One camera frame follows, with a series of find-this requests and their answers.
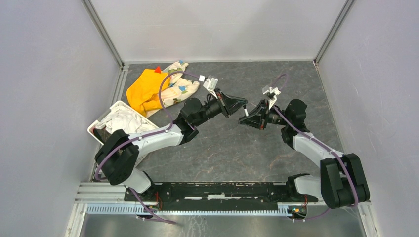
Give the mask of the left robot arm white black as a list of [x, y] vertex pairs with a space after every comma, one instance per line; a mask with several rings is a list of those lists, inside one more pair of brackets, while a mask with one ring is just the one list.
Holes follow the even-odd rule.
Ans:
[[155, 196], [155, 187], [151, 178], [137, 169], [137, 161], [151, 152], [190, 142], [198, 135], [198, 126], [218, 114], [229, 117], [245, 108], [247, 102], [245, 98], [224, 94], [216, 88], [204, 103], [194, 97], [188, 98], [178, 117], [162, 128], [132, 134], [118, 129], [94, 157], [97, 164], [95, 179], [102, 180], [99, 175], [102, 172], [110, 185], [123, 184], [143, 201], [150, 201]]

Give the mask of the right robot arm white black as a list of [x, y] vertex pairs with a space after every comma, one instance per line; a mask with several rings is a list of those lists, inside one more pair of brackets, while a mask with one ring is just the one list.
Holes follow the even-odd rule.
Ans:
[[305, 155], [319, 169], [320, 175], [298, 174], [287, 179], [286, 197], [299, 201], [305, 195], [322, 199], [330, 209], [356, 206], [370, 200], [370, 190], [361, 159], [326, 145], [306, 125], [307, 105], [293, 99], [284, 110], [269, 107], [267, 100], [239, 119], [239, 124], [264, 130], [268, 124], [280, 125], [281, 137], [293, 150]]

